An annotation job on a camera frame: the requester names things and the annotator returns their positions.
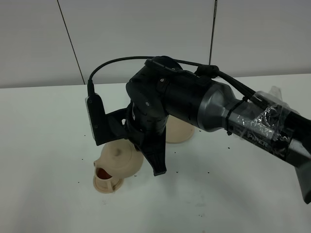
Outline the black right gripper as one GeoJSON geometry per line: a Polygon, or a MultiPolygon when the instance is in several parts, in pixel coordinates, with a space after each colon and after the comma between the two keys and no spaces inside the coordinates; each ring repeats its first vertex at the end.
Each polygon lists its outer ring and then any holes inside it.
{"type": "Polygon", "coordinates": [[[126,84],[130,104],[107,114],[117,139],[129,139],[141,151],[154,176],[165,174],[166,123],[169,115],[185,118],[185,71],[180,62],[168,56],[146,60],[145,65],[126,84]]]}

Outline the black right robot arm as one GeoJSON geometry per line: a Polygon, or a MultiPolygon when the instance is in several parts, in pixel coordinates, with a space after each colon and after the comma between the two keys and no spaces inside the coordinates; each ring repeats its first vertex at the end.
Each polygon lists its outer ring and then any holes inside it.
{"type": "Polygon", "coordinates": [[[129,139],[154,175],[166,172],[168,117],[207,132],[224,129],[295,167],[304,202],[311,201],[311,122],[282,102],[256,93],[221,72],[198,65],[193,73],[167,56],[147,57],[127,83],[130,104],[103,114],[97,144],[129,139]]]}

